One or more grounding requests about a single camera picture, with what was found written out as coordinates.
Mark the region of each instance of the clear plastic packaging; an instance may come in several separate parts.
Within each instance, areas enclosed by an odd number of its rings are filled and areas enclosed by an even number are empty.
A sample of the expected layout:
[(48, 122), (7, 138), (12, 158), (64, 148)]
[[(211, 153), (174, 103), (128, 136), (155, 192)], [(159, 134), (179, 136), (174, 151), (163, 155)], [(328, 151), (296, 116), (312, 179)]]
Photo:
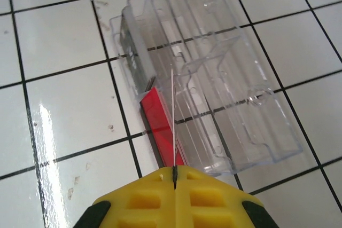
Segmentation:
[[(146, 95), (140, 88), (152, 86), (132, 73), (138, 56), (141, 67), (152, 67), (146, 77), (154, 78), (170, 113), (174, 70), (176, 137), (188, 165), (213, 176), (235, 174), (302, 151), (226, 0), (128, 0), (125, 12), (147, 49), (121, 56), (131, 96), (138, 103)], [(111, 26), (123, 53), (121, 18)]]

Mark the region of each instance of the plastic blister pack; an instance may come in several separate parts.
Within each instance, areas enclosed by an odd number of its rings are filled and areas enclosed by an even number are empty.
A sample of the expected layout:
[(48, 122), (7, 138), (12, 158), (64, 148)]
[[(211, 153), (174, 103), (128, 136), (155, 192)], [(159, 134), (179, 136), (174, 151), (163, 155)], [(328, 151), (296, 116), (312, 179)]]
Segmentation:
[(111, 26), (131, 96), (156, 88), (185, 163), (234, 174), (301, 145), (226, 0), (128, 0)]

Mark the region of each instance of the clear plastic case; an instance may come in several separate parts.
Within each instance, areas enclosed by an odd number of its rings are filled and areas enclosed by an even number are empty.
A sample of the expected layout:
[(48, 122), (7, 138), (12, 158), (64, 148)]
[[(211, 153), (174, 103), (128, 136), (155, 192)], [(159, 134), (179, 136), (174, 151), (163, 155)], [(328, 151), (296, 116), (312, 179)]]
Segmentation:
[(235, 174), (302, 151), (226, 0), (128, 0), (122, 20), (138, 45), (128, 49), (121, 17), (111, 19), (131, 96), (139, 103), (156, 87), (170, 123), (174, 70), (176, 137), (188, 165)]

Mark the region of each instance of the white tile floor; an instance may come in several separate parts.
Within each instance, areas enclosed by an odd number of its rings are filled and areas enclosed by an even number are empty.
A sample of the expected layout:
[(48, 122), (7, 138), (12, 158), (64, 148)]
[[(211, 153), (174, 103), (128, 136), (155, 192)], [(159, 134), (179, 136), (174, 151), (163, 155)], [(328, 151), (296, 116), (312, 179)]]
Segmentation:
[[(241, 185), (280, 227), (342, 227), (342, 0), (230, 1), (304, 146)], [(0, 227), (72, 227), (158, 167), (111, 42), (125, 0), (93, 4), (0, 0)]]

